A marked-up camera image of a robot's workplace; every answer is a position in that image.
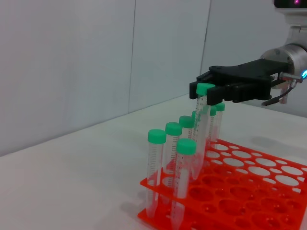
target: centrifuge tube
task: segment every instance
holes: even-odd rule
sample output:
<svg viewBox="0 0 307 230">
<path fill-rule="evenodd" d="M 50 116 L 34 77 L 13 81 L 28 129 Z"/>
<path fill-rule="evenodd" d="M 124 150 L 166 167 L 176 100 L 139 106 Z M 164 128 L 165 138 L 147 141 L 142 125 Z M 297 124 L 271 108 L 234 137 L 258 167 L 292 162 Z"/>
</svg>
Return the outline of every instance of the centrifuge tube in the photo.
<svg viewBox="0 0 307 230">
<path fill-rule="evenodd" d="M 207 130 L 206 130 L 206 147 L 205 147 L 205 154 L 208 151 L 208 147 L 211 144 L 211 141 L 213 139 L 213 135 L 214 135 L 214 124 L 215 124 L 215 117 L 216 117 L 216 106 L 211 106 L 211 110 L 210 110 L 210 116 L 209 116 L 209 121 L 208 121 L 208 126 L 207 126 Z"/>
<path fill-rule="evenodd" d="M 193 156 L 196 151 L 196 142 L 191 139 L 180 139 L 177 143 L 176 173 L 174 181 L 174 197 L 183 199 L 187 197 L 189 174 L 192 167 Z M 185 206 L 176 201 L 172 202 L 171 224 L 173 230 L 179 230 L 184 218 Z"/>
<path fill-rule="evenodd" d="M 205 156 L 206 130 L 211 106 L 207 105 L 207 91 L 215 85 L 198 83 L 196 93 L 198 95 L 195 122 L 192 139 L 197 142 L 196 154 L 193 157 L 192 178 L 197 179 L 201 172 Z"/>
<path fill-rule="evenodd" d="M 196 110 L 194 110 L 193 112 L 192 112 L 192 118 L 193 118 L 193 120 L 194 120 L 194 125 L 195 125 L 195 115 L 196 114 Z"/>
<path fill-rule="evenodd" d="M 225 111 L 225 103 L 219 103 L 215 105 L 217 113 L 216 117 L 214 119 L 214 127 L 213 127 L 213 133 L 212 133 L 212 142 L 216 142 L 217 139 L 220 136 L 220 129 L 221 129 L 221 123 L 222 123 L 222 116 L 223 111 Z"/>
<path fill-rule="evenodd" d="M 147 184 L 158 186 L 161 179 L 161 161 L 163 145 L 166 142 L 166 133 L 160 129 L 152 129 L 148 132 L 148 165 L 147 165 Z M 146 190 L 146 214 L 153 218 L 158 206 L 159 194 L 151 189 Z"/>
<path fill-rule="evenodd" d="M 194 121 L 191 116 L 181 116 L 179 118 L 179 124 L 182 126 L 182 135 L 181 138 L 192 138 L 192 130 L 194 127 Z"/>
<path fill-rule="evenodd" d="M 175 175 L 175 165 L 176 165 L 176 147 L 177 142 L 182 134 L 182 126 L 177 122 L 168 122 L 165 127 L 166 132 L 166 144 L 165 151 L 163 154 L 163 172 L 169 176 L 163 181 L 163 184 L 167 187 L 173 187 L 173 175 Z M 162 201 L 164 204 L 168 204 L 169 199 L 162 196 Z"/>
</svg>

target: orange plastic rack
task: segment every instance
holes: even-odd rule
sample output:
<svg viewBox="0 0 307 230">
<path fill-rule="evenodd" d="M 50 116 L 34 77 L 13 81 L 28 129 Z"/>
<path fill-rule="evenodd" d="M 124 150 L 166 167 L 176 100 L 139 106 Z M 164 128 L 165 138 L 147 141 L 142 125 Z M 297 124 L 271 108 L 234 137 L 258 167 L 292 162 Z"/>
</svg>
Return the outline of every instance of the orange plastic rack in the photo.
<svg viewBox="0 0 307 230">
<path fill-rule="evenodd" d="M 210 147 L 198 179 L 188 196 L 177 199 L 163 185 L 141 185 L 185 205 L 181 230 L 305 230 L 307 168 L 223 140 Z M 159 202 L 154 218 L 139 213 L 159 230 L 171 230 L 171 202 Z"/>
</svg>

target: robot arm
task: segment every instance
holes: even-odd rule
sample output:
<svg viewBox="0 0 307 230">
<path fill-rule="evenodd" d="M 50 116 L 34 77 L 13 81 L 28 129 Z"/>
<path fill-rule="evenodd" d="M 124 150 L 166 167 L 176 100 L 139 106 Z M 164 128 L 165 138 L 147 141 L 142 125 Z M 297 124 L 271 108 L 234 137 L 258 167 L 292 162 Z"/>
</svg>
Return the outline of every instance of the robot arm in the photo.
<svg viewBox="0 0 307 230">
<path fill-rule="evenodd" d="M 190 84 L 191 99 L 197 98 L 197 84 L 203 82 L 216 85 L 208 90 L 208 105 L 223 99 L 235 103 L 266 100 L 262 105 L 286 103 L 288 93 L 307 77 L 307 0 L 274 0 L 274 5 L 291 25 L 285 45 L 268 50 L 249 63 L 209 67 L 208 72 Z M 280 96 L 272 98 L 271 88 L 281 89 Z"/>
</svg>

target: blue light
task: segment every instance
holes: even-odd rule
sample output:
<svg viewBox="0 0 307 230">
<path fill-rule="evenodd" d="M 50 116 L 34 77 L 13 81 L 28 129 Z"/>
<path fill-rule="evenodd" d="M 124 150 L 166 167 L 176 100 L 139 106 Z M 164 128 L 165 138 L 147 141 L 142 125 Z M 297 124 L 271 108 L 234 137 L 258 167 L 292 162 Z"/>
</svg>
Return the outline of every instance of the blue light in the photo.
<svg viewBox="0 0 307 230">
<path fill-rule="evenodd" d="M 307 70 L 305 70 L 305 71 L 302 73 L 302 77 L 303 77 L 303 78 L 306 78 L 306 77 L 307 77 Z"/>
</svg>

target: white wall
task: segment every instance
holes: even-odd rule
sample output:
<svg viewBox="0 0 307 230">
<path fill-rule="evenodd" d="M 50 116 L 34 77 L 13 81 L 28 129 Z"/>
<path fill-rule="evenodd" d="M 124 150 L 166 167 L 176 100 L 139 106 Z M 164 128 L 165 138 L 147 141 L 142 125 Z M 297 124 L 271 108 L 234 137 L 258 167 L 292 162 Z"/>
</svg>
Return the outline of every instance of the white wall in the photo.
<svg viewBox="0 0 307 230">
<path fill-rule="evenodd" d="M 0 155 L 128 112 L 134 5 L 0 2 Z"/>
<path fill-rule="evenodd" d="M 136 0 L 129 111 L 189 92 L 199 76 L 210 0 Z"/>
<path fill-rule="evenodd" d="M 282 46 L 289 26 L 282 14 L 274 11 L 270 0 L 213 0 L 208 22 L 202 73 L 213 65 L 238 65 L 258 59 L 266 50 Z M 298 85 L 288 103 L 275 104 L 273 109 L 307 117 L 306 85 Z M 280 91 L 273 90 L 272 95 Z M 260 106 L 262 101 L 247 104 Z"/>
</svg>

